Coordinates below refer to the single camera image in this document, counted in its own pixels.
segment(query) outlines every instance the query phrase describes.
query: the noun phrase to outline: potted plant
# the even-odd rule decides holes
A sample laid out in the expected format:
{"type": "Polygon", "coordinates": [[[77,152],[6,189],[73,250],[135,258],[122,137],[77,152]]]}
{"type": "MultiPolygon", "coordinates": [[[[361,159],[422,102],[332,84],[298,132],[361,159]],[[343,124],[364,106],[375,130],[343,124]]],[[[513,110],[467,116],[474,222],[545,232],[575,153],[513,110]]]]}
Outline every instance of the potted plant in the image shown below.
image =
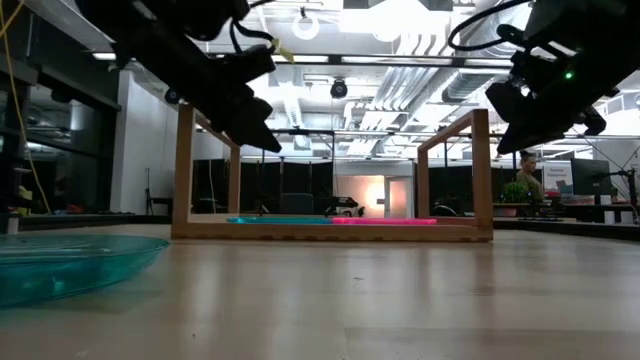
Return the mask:
{"type": "MultiPolygon", "coordinates": [[[[503,204],[527,204],[529,189],[519,182],[511,182],[504,186],[500,202],[503,204]]],[[[513,217],[518,213],[517,207],[499,207],[494,209],[494,216],[513,217]]]]}
{"type": "Polygon", "coordinates": [[[526,204],[529,202],[529,189],[519,182],[511,182],[504,186],[502,202],[507,204],[526,204]]]}

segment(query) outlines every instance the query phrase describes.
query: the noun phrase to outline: wooden floor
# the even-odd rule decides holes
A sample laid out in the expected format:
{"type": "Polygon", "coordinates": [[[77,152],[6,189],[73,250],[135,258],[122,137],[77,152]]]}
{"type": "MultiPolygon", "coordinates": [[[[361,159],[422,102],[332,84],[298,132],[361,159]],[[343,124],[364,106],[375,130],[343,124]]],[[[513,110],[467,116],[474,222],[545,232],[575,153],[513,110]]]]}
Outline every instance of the wooden floor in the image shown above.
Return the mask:
{"type": "Polygon", "coordinates": [[[636,360],[640,247],[500,231],[493,244],[184,242],[131,281],[0,311],[0,354],[636,360]]]}

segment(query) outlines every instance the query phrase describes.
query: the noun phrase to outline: magenta bar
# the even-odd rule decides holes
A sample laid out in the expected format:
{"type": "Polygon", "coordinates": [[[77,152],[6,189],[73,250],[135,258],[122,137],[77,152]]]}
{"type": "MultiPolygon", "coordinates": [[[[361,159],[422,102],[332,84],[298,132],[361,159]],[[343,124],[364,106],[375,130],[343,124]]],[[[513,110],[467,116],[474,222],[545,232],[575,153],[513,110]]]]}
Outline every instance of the magenta bar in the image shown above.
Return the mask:
{"type": "Polygon", "coordinates": [[[436,219],[384,219],[384,218],[350,218],[336,217],[331,219],[334,225],[436,225],[436,219]]]}

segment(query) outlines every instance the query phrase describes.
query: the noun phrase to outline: security camera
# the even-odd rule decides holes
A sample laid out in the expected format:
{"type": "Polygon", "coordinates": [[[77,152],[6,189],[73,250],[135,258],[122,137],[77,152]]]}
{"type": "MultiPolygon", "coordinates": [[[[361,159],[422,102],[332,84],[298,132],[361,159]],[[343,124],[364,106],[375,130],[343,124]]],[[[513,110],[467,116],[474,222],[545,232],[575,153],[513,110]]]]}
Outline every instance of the security camera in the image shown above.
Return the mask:
{"type": "Polygon", "coordinates": [[[342,99],[347,96],[347,92],[349,92],[349,89],[347,88],[347,84],[344,82],[344,79],[333,80],[333,86],[331,86],[332,98],[342,99]]]}

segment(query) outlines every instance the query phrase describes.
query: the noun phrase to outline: green plant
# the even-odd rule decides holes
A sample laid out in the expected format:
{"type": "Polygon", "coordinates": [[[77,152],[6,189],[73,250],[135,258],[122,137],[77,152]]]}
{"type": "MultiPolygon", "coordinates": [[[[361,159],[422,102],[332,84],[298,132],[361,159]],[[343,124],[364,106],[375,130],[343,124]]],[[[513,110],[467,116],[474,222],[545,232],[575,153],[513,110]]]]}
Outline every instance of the green plant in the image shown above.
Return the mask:
{"type": "Polygon", "coordinates": [[[522,204],[529,201],[529,189],[519,182],[511,182],[504,186],[502,202],[522,204]]]}

